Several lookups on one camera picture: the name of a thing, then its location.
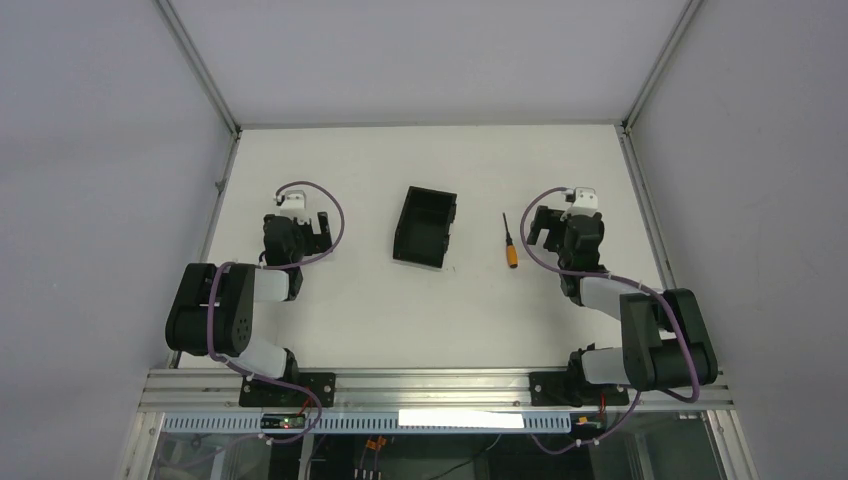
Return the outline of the aluminium front rail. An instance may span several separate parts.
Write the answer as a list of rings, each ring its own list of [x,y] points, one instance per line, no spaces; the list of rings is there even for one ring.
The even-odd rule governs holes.
[[[304,369],[301,373],[329,371]],[[531,404],[528,375],[543,368],[494,369],[338,369],[331,412],[391,412],[407,408],[481,410],[569,409]],[[238,405],[243,379],[223,368],[158,369],[147,376],[142,411],[189,412],[294,408],[243,408]]]

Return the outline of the black plastic bin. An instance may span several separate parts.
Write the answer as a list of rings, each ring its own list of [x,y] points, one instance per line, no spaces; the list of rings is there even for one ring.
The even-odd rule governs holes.
[[[456,208],[455,193],[410,186],[395,229],[392,258],[442,268]]]

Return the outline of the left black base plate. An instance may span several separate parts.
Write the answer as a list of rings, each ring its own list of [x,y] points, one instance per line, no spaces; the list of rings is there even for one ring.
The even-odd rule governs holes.
[[[330,408],[335,403],[337,375],[329,371],[300,373],[299,385],[310,390],[324,408]],[[283,388],[267,382],[246,378],[242,381],[238,405],[243,408],[294,408],[301,407],[311,397],[298,390]]]

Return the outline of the orange handle screwdriver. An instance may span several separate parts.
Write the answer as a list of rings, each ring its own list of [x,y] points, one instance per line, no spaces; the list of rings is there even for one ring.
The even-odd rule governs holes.
[[[506,262],[507,262],[507,265],[509,266],[510,269],[516,269],[519,265],[518,257],[517,257],[517,251],[516,251],[515,245],[513,243],[512,236],[511,236],[510,231],[509,231],[508,220],[507,220],[507,216],[506,216],[505,213],[502,214],[502,220],[503,220],[504,231],[505,231],[505,257],[506,257]]]

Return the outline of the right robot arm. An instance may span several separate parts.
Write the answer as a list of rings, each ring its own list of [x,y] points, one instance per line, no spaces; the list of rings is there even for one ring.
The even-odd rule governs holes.
[[[544,249],[558,257],[553,269],[563,294],[620,325],[620,346],[571,354],[572,383],[672,394],[717,380],[718,361],[694,293],[683,288],[659,292],[609,272],[600,262],[605,236],[601,214],[539,206],[522,231],[523,244],[535,244],[541,232],[547,234]]]

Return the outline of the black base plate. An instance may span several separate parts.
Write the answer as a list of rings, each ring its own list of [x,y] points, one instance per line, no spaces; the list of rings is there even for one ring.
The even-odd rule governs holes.
[[[625,406],[630,397],[614,384],[591,384],[579,372],[536,371],[528,375],[531,404],[541,406]]]
[[[330,408],[335,403],[337,375],[329,371],[300,373],[299,385],[310,390],[324,408]],[[243,408],[294,408],[301,407],[311,397],[298,390],[283,388],[267,382],[246,378],[242,381],[238,405]]]

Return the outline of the right aluminium frame post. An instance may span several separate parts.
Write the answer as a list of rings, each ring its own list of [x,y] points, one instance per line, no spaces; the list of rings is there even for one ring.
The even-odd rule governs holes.
[[[704,1],[702,0],[688,0],[685,2],[684,8],[660,49],[637,96],[623,118],[615,126],[631,185],[636,195],[643,226],[648,235],[651,252],[663,287],[675,288],[676,280],[668,257],[661,222],[657,214],[645,168],[638,157],[635,145],[635,128],[646,105],[659,88],[672,59],[676,55],[680,44],[684,40],[703,4]]]

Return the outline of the small electronics board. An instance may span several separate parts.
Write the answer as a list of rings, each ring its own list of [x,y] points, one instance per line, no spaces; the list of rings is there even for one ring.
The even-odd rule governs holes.
[[[302,430],[307,420],[303,414],[265,414],[260,420],[260,428],[265,430]]]

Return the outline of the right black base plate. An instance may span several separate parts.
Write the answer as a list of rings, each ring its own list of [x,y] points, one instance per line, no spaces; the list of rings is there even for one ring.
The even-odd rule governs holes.
[[[630,397],[614,384],[591,384],[579,372],[536,371],[528,375],[531,404],[541,406],[625,406]]]

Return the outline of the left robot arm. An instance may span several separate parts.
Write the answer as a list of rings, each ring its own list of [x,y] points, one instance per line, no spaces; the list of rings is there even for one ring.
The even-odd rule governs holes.
[[[253,334],[257,303],[293,301],[303,284],[301,262],[329,252],[328,214],[312,220],[268,214],[258,265],[235,262],[220,270],[211,263],[186,266],[166,320],[165,339],[174,351],[207,356],[247,376],[298,384],[293,352]]]

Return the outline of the left aluminium frame post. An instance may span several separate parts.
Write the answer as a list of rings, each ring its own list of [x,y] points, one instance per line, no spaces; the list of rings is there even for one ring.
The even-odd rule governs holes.
[[[156,7],[187,67],[195,77],[200,90],[213,107],[219,122],[226,131],[227,143],[224,150],[224,160],[217,168],[213,177],[213,187],[216,194],[215,203],[207,221],[203,243],[198,252],[198,259],[200,261],[206,261],[211,251],[234,158],[241,140],[242,129],[218,87],[211,70],[203,59],[200,50],[192,39],[174,2],[169,0],[154,0],[152,4]]]

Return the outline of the aluminium frame post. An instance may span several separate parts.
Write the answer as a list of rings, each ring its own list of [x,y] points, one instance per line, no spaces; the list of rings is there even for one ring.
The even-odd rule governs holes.
[[[636,195],[643,226],[648,235],[651,252],[663,287],[675,288],[676,280],[668,257],[661,222],[657,214],[645,168],[638,157],[635,145],[635,128],[646,105],[659,88],[672,59],[676,55],[680,44],[684,40],[703,4],[704,1],[702,0],[688,0],[685,2],[684,8],[660,49],[637,96],[623,118],[615,126],[631,185]]]
[[[200,261],[206,261],[211,251],[234,158],[241,140],[242,129],[218,87],[211,70],[203,59],[200,50],[192,39],[174,2],[169,0],[154,0],[152,4],[156,7],[187,67],[195,77],[200,90],[213,107],[219,122],[226,131],[227,143],[224,150],[224,160],[217,168],[213,177],[213,187],[216,194],[215,203],[207,221],[203,243],[198,252],[198,259]]]

